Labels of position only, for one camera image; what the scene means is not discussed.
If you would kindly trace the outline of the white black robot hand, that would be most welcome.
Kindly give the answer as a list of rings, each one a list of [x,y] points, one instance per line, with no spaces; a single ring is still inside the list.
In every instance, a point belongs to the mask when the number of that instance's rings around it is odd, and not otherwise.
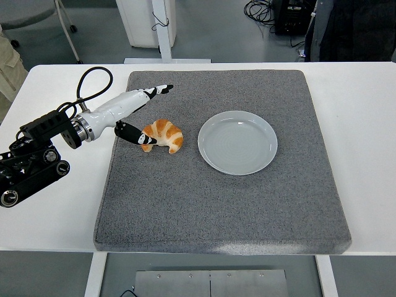
[[[143,107],[153,97],[168,93],[172,88],[173,85],[169,84],[123,92],[94,111],[78,114],[74,121],[84,131],[84,140],[93,141],[101,136],[105,128],[115,127],[118,121]]]

